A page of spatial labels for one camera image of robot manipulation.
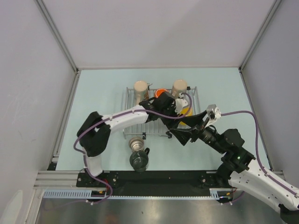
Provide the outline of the yellow mug black handle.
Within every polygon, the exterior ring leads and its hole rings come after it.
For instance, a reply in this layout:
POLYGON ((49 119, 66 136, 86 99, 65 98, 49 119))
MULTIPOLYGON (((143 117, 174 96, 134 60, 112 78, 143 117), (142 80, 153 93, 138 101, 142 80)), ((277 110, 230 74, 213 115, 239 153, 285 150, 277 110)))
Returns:
MULTIPOLYGON (((192 116, 192 115, 193 115, 193 109, 192 109, 190 106, 186 106, 186 107, 184 107, 184 108, 182 109, 180 115, 181 115, 181 116, 182 116, 182 115, 185 115, 186 117, 192 116)), ((186 127, 187 124, 181 121, 181 122, 179 123, 179 126, 186 127)))

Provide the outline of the beige mug blue print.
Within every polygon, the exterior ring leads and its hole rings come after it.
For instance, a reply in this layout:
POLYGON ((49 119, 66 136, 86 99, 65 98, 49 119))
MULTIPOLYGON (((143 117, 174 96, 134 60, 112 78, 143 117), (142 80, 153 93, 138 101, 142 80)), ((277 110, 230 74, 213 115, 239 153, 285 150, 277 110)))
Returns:
POLYGON ((183 79, 177 79, 172 86, 171 95, 178 98, 179 94, 187 91, 187 82, 183 79))

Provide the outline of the orange mug black handle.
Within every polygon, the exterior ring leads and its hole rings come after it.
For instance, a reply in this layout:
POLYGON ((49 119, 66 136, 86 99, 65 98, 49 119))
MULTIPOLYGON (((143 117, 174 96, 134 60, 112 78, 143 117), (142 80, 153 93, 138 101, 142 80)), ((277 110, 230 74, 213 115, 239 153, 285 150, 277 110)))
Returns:
POLYGON ((158 98, 164 92, 169 92, 169 91, 165 88, 157 89, 154 93, 154 97, 158 98))

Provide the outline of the stainless steel cup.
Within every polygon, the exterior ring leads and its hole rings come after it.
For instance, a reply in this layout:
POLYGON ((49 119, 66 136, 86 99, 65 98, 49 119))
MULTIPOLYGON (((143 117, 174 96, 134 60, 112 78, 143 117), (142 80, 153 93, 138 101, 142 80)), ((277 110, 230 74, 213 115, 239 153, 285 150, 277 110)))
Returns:
POLYGON ((144 150, 144 140, 141 137, 133 137, 128 142, 132 152, 143 151, 144 150))

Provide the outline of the dark green mug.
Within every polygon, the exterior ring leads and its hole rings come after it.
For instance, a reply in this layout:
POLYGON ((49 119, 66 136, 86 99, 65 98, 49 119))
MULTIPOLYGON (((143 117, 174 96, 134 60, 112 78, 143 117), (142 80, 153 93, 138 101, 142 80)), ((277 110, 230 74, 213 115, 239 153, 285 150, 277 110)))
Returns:
POLYGON ((129 162, 135 172, 142 173, 146 171, 149 165, 149 152, 150 149, 147 147, 144 151, 136 151, 131 154, 129 162))

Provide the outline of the beige mug coral print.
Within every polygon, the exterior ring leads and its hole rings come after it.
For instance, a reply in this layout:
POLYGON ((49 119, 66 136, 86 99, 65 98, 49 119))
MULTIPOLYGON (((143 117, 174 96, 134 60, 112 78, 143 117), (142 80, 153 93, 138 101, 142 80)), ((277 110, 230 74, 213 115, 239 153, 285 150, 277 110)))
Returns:
POLYGON ((149 99, 148 84, 145 81, 137 81, 133 86, 134 91, 134 103, 138 105, 140 102, 149 99))

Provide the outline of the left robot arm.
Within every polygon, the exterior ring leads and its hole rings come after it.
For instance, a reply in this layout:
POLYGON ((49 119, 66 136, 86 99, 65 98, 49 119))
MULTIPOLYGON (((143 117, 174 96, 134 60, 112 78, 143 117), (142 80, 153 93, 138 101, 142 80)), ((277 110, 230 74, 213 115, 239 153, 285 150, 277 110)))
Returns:
POLYGON ((74 145, 82 149, 74 149, 83 154, 84 169, 88 173, 87 181, 92 186, 103 182, 103 168, 100 155, 105 151, 111 134, 128 127, 145 124, 160 119, 168 129, 176 127, 184 118, 190 118, 183 109, 192 109, 193 100, 188 93, 180 93, 174 98, 163 92, 159 97, 141 101, 137 105, 122 112, 99 115, 89 114, 77 132, 74 145))

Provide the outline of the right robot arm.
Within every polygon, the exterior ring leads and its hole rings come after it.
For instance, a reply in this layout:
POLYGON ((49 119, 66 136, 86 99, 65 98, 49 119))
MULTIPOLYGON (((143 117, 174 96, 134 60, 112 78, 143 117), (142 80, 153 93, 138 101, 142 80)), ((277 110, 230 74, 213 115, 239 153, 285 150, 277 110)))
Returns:
POLYGON ((243 148, 244 140, 237 129, 222 134, 212 128, 195 126, 171 129, 182 145, 202 140, 223 155, 215 181, 220 187, 230 185, 261 200, 287 224, 299 222, 299 189, 267 169, 252 153, 243 148))

